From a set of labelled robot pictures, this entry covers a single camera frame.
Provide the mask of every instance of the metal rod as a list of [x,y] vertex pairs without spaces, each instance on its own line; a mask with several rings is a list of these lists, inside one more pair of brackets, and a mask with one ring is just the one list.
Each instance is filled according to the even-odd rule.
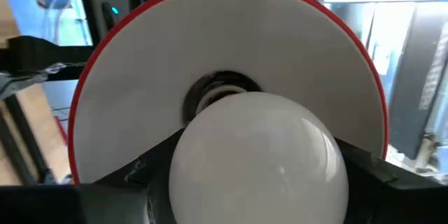
[[19,147],[17,146],[8,125],[0,111],[0,142],[7,154],[11,164],[14,167],[15,173],[19,177],[24,186],[35,185],[36,182],[28,169],[25,160],[20,154]]
[[31,159],[33,160],[33,163],[37,168],[39,183],[43,183],[45,177],[51,171],[48,168],[48,165],[42,156],[42,152],[36,142],[36,139],[34,138],[34,134],[31,128],[29,127],[27,118],[25,117],[22,107],[15,94],[6,98],[5,104],[8,107],[8,110],[14,119],[14,123],[16,124],[17,129],[22,135],[23,141],[25,143],[25,146],[27,147]]

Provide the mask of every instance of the white globe bulb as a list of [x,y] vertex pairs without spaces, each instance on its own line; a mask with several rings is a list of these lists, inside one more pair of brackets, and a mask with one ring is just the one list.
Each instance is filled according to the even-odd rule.
[[306,108],[274,94],[235,94],[185,129],[169,198],[178,224],[339,224],[347,172],[335,140]]

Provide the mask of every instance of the wooden surface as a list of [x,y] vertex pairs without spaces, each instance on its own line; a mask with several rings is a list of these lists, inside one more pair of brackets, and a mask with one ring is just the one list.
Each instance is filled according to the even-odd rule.
[[[0,48],[6,46],[5,40],[7,38],[19,35],[20,33],[7,0],[0,0]],[[48,105],[42,86],[35,84],[21,90],[17,93],[17,98],[48,166],[52,169],[56,179],[60,181],[70,173],[67,147]],[[31,167],[31,174],[36,176],[36,170],[33,168],[31,158],[9,115],[8,109],[2,101],[0,101],[0,109],[19,146],[21,154],[24,156],[25,162]],[[20,181],[15,175],[14,168],[12,168],[0,144],[0,186],[19,184]]]

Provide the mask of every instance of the red rim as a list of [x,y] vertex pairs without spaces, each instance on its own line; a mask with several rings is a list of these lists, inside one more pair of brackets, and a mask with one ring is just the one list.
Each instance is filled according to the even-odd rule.
[[[69,116],[69,161],[70,161],[70,169],[71,173],[73,174],[73,180],[75,183],[79,183],[79,176],[78,176],[78,170],[76,168],[75,163],[75,153],[74,153],[74,142],[73,142],[73,130],[74,130],[74,124],[75,124],[75,112],[78,107],[79,98],[81,96],[81,91],[83,89],[85,80],[88,77],[88,74],[90,73],[90,70],[92,69],[93,65],[97,61],[98,56],[101,54],[102,50],[107,46],[107,44],[112,40],[112,38],[128,23],[133,21],[134,18],[138,17],[140,14],[142,14],[144,11],[148,10],[149,8],[157,5],[158,3],[162,2],[164,0],[149,0],[146,3],[142,4],[135,10],[133,10],[128,16],[126,16],[122,21],[120,21],[112,30],[106,35],[106,37],[99,43],[95,51],[93,52],[90,59],[87,61],[87,64],[84,67],[84,70],[82,74],[79,77],[78,84],[76,86],[73,100],[71,102],[71,108],[70,108],[70,116]],[[383,87],[381,84],[381,81],[379,79],[379,75],[377,73],[377,70],[375,69],[375,66],[370,59],[370,56],[368,55],[367,51],[364,48],[364,45],[359,41],[359,39],[356,37],[356,35],[350,30],[350,28],[342,21],[340,20],[335,14],[333,14],[331,11],[329,11],[326,7],[322,6],[321,4],[317,3],[315,0],[301,0],[304,1],[313,7],[320,10],[322,13],[326,14],[333,22],[335,22],[337,25],[339,25],[353,40],[353,42],[356,44],[358,49],[361,51],[362,55],[365,58],[365,61],[367,62],[368,66],[370,67],[370,70],[373,73],[375,82],[378,87],[378,92],[381,97],[381,107],[384,115],[384,149],[383,149],[383,159],[386,158],[387,153],[387,146],[389,144],[389,116],[388,116],[388,110],[386,105],[386,98],[384,96]]]

